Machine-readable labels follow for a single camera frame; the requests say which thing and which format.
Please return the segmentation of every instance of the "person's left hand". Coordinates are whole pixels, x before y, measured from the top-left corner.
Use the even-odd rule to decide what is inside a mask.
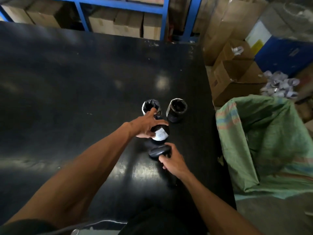
[[[151,138],[155,136],[154,132],[151,132],[151,128],[159,125],[168,125],[166,120],[156,120],[153,116],[157,110],[152,108],[144,116],[140,116],[130,122],[134,135],[139,138]]]

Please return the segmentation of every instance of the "person's left arm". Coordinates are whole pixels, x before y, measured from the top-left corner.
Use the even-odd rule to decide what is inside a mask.
[[[92,198],[106,181],[128,142],[135,136],[153,137],[155,120],[152,108],[144,116],[126,122],[109,136],[96,142],[50,178],[7,223],[21,219],[45,220],[63,228],[80,222]]]

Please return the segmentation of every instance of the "blue metal shelf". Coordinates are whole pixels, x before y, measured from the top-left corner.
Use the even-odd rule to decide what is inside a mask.
[[[85,31],[90,31],[90,29],[87,24],[86,17],[81,9],[81,5],[80,5],[81,3],[93,4],[93,5],[103,6],[103,7],[113,7],[113,8],[127,9],[127,10],[133,10],[133,11],[142,11],[142,12],[161,14],[162,15],[162,27],[161,27],[160,40],[163,40],[164,38],[169,0],[164,0],[163,5],[144,4],[144,3],[137,3],[137,2],[131,2],[131,1],[126,1],[126,0],[62,0],[62,1],[71,1],[75,3]],[[201,3],[201,0],[191,0],[188,16],[186,19],[185,31],[182,36],[178,37],[179,41],[188,42],[190,40],[193,40],[193,41],[195,40],[195,38],[190,37],[190,35],[194,27],[194,22],[197,17],[200,3]],[[0,8],[0,16],[5,21],[12,21],[2,8]]]

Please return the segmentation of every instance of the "green bag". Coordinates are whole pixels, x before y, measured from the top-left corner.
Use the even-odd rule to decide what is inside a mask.
[[[233,98],[216,124],[235,193],[313,191],[313,141],[293,102]]]

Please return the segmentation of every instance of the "black cylindrical container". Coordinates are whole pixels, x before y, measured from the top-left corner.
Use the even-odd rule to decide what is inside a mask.
[[[183,99],[175,98],[171,100],[166,110],[167,119],[176,123],[183,118],[183,114],[187,111],[187,103]]]
[[[143,103],[143,105],[142,105],[143,114],[145,115],[153,107],[156,108],[157,114],[160,114],[160,115],[162,114],[162,109],[161,109],[160,103],[155,99],[150,99],[150,100],[147,100]]]
[[[163,119],[160,114],[154,115],[156,120]],[[156,135],[152,139],[155,141],[164,141],[170,135],[170,128],[165,124],[159,124],[151,128],[151,132],[154,132]]]

